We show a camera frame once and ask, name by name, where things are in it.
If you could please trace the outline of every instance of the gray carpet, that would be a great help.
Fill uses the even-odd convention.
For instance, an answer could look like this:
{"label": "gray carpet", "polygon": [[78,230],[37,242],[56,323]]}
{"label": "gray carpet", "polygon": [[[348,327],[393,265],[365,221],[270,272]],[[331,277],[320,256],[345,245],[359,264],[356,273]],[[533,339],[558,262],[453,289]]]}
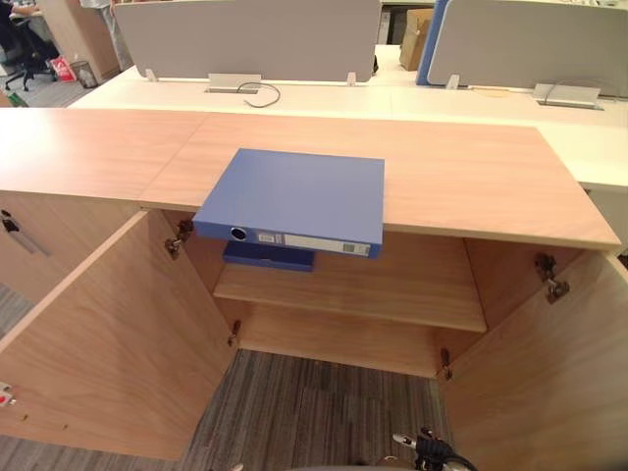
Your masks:
{"label": "gray carpet", "polygon": [[30,301],[0,284],[0,339],[26,315],[31,307]]}
{"label": "gray carpet", "polygon": [[[0,286],[0,326],[30,303]],[[283,471],[296,466],[412,460],[394,432],[428,425],[448,439],[433,380],[241,350],[179,462],[0,436],[3,471]]]}
{"label": "gray carpet", "polygon": [[77,81],[52,81],[48,76],[36,76],[29,80],[28,91],[23,90],[21,80],[16,80],[10,85],[11,91],[7,91],[4,90],[5,80],[5,77],[0,77],[5,94],[17,92],[31,108],[65,108],[91,91]]}

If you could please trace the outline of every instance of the blue panel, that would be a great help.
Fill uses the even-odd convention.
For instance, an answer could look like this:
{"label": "blue panel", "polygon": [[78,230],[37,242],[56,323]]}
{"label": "blue panel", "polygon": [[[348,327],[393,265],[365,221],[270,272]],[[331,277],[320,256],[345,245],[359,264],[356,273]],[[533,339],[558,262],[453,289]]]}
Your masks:
{"label": "blue panel", "polygon": [[223,260],[228,263],[241,263],[257,267],[311,272],[314,264],[314,252],[299,248],[231,241],[225,247]]}
{"label": "blue panel", "polygon": [[[384,160],[240,149],[194,225],[205,237],[342,253],[366,255],[367,244],[375,257],[383,212]],[[346,243],[295,245],[294,236]]]}
{"label": "blue panel", "polygon": [[421,60],[419,61],[419,70],[416,75],[417,85],[431,85],[428,82],[428,72],[432,65],[432,58],[434,57],[434,49],[436,48],[436,41],[439,38],[439,32],[441,31],[441,24],[443,23],[443,17],[445,16],[445,7],[449,0],[436,0],[434,4],[434,14],[432,15],[432,22],[430,23],[430,29],[428,30],[428,37],[421,53]]}

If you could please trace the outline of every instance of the wooden countertop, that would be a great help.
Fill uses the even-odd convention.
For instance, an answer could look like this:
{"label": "wooden countertop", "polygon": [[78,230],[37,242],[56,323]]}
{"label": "wooden countertop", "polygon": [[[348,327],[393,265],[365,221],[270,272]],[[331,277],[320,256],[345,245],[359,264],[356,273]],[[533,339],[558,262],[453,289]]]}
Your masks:
{"label": "wooden countertop", "polygon": [[619,245],[532,128],[79,109],[0,110],[0,125],[0,190],[195,210],[239,147],[373,157],[389,230]]}

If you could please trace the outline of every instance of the red bag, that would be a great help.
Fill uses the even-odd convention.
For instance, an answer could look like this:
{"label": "red bag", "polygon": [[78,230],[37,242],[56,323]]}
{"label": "red bag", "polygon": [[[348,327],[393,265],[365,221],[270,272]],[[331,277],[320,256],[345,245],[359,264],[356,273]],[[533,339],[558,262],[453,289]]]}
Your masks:
{"label": "red bag", "polygon": [[74,71],[66,61],[66,58],[63,56],[59,56],[56,59],[50,59],[50,65],[57,73],[57,77],[60,81],[76,81],[77,76],[75,76]]}

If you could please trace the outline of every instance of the open cabinet door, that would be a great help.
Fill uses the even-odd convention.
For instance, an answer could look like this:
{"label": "open cabinet door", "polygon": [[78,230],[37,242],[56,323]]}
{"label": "open cabinet door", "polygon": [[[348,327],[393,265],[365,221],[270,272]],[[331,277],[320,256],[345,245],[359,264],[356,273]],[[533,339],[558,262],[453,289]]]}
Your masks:
{"label": "open cabinet door", "polygon": [[0,340],[0,433],[165,459],[186,450],[235,352],[172,230],[141,211]]}
{"label": "open cabinet door", "polygon": [[628,272],[587,252],[559,279],[565,297],[537,292],[441,378],[481,471],[628,469]]}

